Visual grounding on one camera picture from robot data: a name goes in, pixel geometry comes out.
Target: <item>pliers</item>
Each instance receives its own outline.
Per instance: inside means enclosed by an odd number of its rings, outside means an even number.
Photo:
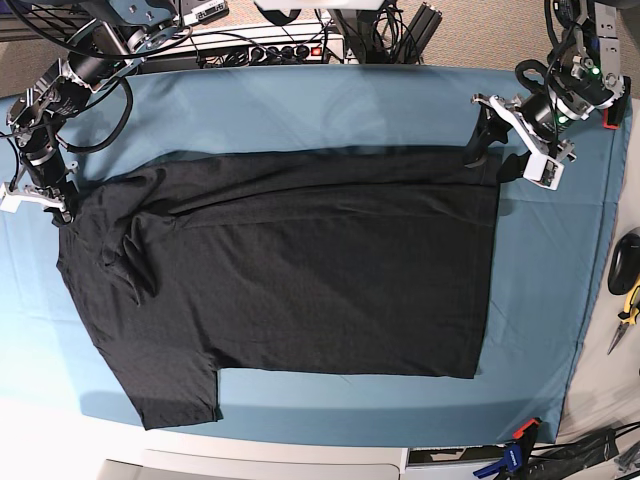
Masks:
[[[629,326],[635,325],[640,313],[640,276],[636,280],[635,285],[627,294],[627,298],[624,301],[624,308],[618,314],[620,319],[620,325],[616,329],[616,333],[613,336],[607,355],[609,355],[614,348],[620,343],[624,334],[627,333]]]

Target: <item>black t-shirt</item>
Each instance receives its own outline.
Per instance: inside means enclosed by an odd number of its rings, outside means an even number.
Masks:
[[[146,428],[220,418],[222,368],[473,378],[499,161],[354,152],[141,168],[60,228],[58,268]]]

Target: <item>t-shirt sleeve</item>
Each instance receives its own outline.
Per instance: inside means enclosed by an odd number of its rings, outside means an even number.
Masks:
[[[96,346],[146,430],[221,418],[217,372],[205,354],[143,341]]]

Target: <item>gray floor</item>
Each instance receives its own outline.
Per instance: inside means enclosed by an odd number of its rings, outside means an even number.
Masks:
[[[231,14],[214,26],[261,23],[251,0],[228,0]],[[410,19],[420,0],[399,0]],[[527,58],[544,60],[550,50],[542,0],[432,0],[444,14],[425,51],[425,63],[512,70]],[[311,16],[312,11],[304,12]],[[621,14],[623,73],[640,97],[640,8]],[[40,76],[60,50],[45,41],[0,44],[0,97],[18,93]]]

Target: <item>blue fabric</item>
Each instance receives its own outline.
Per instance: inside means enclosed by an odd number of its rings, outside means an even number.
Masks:
[[[464,145],[473,93],[510,97],[509,72],[428,67],[274,67],[131,79],[135,108],[106,151],[79,158],[79,182],[154,159],[359,145]],[[69,122],[76,144],[102,140],[121,91]],[[12,100],[0,101],[6,111]],[[595,114],[572,127],[578,160],[560,189],[504,186],[489,321],[474,380],[254,370],[221,375],[224,420],[179,431],[271,442],[456,446],[508,439],[532,416],[554,439],[605,264],[631,118],[617,132]],[[513,138],[504,149],[521,151]],[[0,142],[0,178],[12,153]],[[0,214],[0,395],[138,424],[91,345],[55,268],[58,240],[37,206]]]

